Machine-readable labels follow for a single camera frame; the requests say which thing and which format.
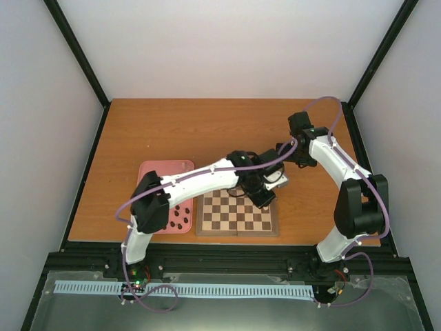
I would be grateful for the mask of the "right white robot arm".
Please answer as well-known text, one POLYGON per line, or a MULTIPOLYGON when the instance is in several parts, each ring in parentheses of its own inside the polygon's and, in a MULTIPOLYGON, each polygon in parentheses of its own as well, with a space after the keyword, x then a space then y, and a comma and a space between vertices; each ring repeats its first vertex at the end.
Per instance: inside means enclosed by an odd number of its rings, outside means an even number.
POLYGON ((330 233, 304 259, 288 263, 289 273, 322 281, 363 239, 388 233, 389 186, 383 175, 359 166, 326 127, 313 126, 306 112, 291 115, 288 123, 298 142, 291 161, 300 168, 321 165, 339 189, 330 233))

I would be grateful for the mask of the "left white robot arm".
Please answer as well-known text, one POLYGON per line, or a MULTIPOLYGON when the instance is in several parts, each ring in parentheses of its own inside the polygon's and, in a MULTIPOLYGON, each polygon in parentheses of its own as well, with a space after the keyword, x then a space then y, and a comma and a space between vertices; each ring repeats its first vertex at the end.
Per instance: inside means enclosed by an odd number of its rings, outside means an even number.
POLYGON ((240 188, 257 208, 264 208, 276 198, 273 189, 288 182, 283 157, 274 149, 260 155, 236 150, 211 165, 181 174, 161 177, 154 170, 148 172, 116 212, 116 219, 122 221, 121 212, 130 209, 120 271, 131 278, 142 273, 152 235, 168 224, 169 210, 178 204, 215 190, 240 188))

